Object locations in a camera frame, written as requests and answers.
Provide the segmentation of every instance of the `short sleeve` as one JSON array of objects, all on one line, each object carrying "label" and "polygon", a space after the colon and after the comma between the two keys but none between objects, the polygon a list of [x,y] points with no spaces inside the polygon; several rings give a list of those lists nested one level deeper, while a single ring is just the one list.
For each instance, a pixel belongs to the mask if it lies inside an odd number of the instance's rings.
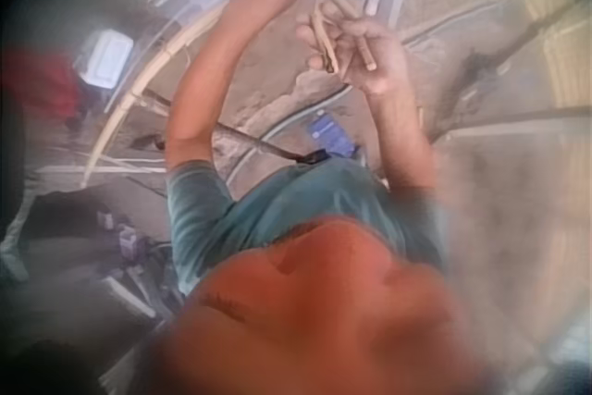
[{"label": "short sleeve", "polygon": [[207,161],[176,167],[166,180],[173,261],[179,287],[190,285],[204,266],[212,228],[234,204],[224,180]]},{"label": "short sleeve", "polygon": [[447,269],[445,212],[431,191],[417,190],[396,200],[398,218],[403,223],[411,261],[431,264],[442,272]]}]

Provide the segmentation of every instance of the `red cloth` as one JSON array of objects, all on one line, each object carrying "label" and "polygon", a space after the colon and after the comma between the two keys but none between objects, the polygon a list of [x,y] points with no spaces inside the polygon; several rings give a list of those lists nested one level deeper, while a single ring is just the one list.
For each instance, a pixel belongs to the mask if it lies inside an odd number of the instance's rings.
[{"label": "red cloth", "polygon": [[66,120],[77,115],[80,89],[70,60],[60,54],[8,50],[2,54],[2,88],[26,111]]}]

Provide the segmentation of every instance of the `teal t-shirt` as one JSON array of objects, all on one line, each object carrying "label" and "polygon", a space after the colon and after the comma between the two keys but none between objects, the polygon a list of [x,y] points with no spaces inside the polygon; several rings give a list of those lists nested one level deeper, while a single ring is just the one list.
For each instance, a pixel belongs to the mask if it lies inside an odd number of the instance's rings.
[{"label": "teal t-shirt", "polygon": [[440,216],[424,191],[396,199],[364,167],[332,158],[279,170],[235,202],[212,164],[190,161],[167,178],[173,260],[189,294],[211,267],[264,247],[320,216],[349,216],[380,235],[395,253],[442,268]]}]

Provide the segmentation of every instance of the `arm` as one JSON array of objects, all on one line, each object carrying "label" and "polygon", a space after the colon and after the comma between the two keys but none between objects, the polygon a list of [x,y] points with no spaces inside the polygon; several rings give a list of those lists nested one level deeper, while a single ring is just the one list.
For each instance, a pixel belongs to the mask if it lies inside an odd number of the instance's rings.
[{"label": "arm", "polygon": [[[409,189],[433,189],[436,173],[432,148],[422,132],[405,59],[404,50],[395,35],[373,19],[344,21],[336,8],[324,8],[339,24],[331,29],[337,40],[337,57],[343,81],[359,88],[365,95],[376,124],[380,153],[388,185],[393,193]],[[299,37],[315,46],[308,26],[297,30]],[[377,69],[368,71],[358,54],[354,38],[364,36],[372,51]],[[311,68],[321,68],[322,59],[315,55],[308,61]]]},{"label": "arm", "polygon": [[225,10],[185,76],[171,108],[166,128],[168,170],[189,161],[212,161],[212,135],[220,117],[234,70],[257,33],[233,23]]},{"label": "arm", "polygon": [[212,135],[234,70],[257,33],[294,0],[229,0],[177,90],[166,128],[166,166],[212,161]]},{"label": "arm", "polygon": [[392,191],[434,189],[432,147],[419,125],[411,88],[381,96],[367,95],[376,124],[380,155]]}]

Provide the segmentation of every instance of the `fingers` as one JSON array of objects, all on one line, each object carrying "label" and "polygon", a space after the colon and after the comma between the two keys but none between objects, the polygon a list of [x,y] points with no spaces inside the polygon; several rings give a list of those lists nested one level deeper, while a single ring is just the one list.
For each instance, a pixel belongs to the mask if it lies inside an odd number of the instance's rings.
[{"label": "fingers", "polygon": [[310,25],[311,24],[311,16],[310,14],[302,13],[296,16],[296,23],[299,25]]},{"label": "fingers", "polygon": [[350,66],[355,55],[355,44],[352,39],[341,39],[337,42],[337,60],[339,61],[339,77],[346,83],[350,82]]},{"label": "fingers", "polygon": [[321,12],[323,15],[334,23],[341,23],[345,16],[343,12],[331,0],[325,0],[321,5]]},{"label": "fingers", "polygon": [[371,18],[345,20],[340,26],[343,31],[354,37],[364,36],[374,39],[393,36],[392,32],[385,25]]},{"label": "fingers", "polygon": [[296,28],[296,37],[306,43],[311,48],[318,50],[318,43],[316,41],[315,33],[313,29],[308,25],[299,25]]},{"label": "fingers", "polygon": [[333,41],[337,40],[341,36],[341,34],[343,34],[343,31],[340,27],[336,25],[331,25],[330,23],[325,24],[325,30],[327,30],[327,35]]},{"label": "fingers", "polygon": [[310,69],[316,69],[319,71],[325,69],[325,64],[323,63],[323,57],[321,55],[310,56],[306,60],[306,65],[308,65]]}]

